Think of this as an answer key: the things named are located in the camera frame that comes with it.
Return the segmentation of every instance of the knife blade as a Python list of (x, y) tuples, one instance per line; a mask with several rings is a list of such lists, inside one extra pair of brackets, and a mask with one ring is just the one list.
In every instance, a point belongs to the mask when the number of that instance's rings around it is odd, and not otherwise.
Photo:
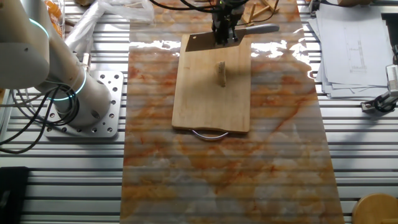
[(247, 27), (243, 29), (236, 29), (235, 35), (238, 38), (236, 42), (228, 43), (225, 45), (216, 44), (216, 39), (213, 32), (204, 32), (199, 34), (190, 34), (186, 52), (197, 51), (197, 50), (211, 50), (223, 47), (234, 47), (238, 46), (245, 35), (249, 34), (266, 34), (270, 32), (276, 32), (279, 30), (279, 26), (276, 24), (263, 24), (258, 26)]

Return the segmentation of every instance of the wooden cutting board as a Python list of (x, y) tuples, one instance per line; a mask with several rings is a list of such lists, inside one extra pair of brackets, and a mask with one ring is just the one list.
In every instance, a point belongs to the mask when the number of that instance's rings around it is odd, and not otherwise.
[(5, 93), (6, 91), (5, 90), (3, 90), (2, 88), (0, 88), (0, 103), (2, 103), (2, 99), (4, 98), (4, 93)]
[[(172, 126), (246, 133), (250, 128), (251, 41), (239, 46), (186, 52), (183, 35)], [(225, 62), (225, 74), (218, 63)]]

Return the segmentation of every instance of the marble surface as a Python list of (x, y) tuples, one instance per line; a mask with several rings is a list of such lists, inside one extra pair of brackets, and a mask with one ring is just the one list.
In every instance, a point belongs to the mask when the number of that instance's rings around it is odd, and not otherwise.
[(218, 142), (171, 126), (181, 35), (211, 16), (131, 27), (121, 223), (344, 223), (297, 4), (279, 7), (252, 36), (251, 130)]

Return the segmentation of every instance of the cutting board handle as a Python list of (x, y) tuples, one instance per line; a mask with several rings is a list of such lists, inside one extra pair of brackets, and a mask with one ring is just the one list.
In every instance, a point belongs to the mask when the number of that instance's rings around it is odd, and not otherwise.
[(191, 131), (195, 134), (196, 137), (198, 137), (202, 140), (205, 140), (205, 141), (217, 141), (217, 140), (223, 139), (225, 136), (227, 136), (229, 134), (229, 133), (224, 133), (224, 134), (222, 134), (220, 136), (216, 136), (216, 137), (207, 137), (207, 136), (197, 133), (195, 130), (191, 130)]

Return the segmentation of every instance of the food piece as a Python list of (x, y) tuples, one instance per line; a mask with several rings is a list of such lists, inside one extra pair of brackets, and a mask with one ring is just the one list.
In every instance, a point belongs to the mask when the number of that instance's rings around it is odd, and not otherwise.
[(44, 3), (47, 5), (47, 10), (49, 12), (50, 17), (51, 15), (54, 15), (57, 19), (61, 19), (62, 12), (61, 9), (57, 6), (57, 4), (49, 0), (44, 1)]
[(58, 35), (62, 37), (62, 29), (58, 24), (52, 23), (52, 26), (54, 27), (55, 31), (57, 31)]

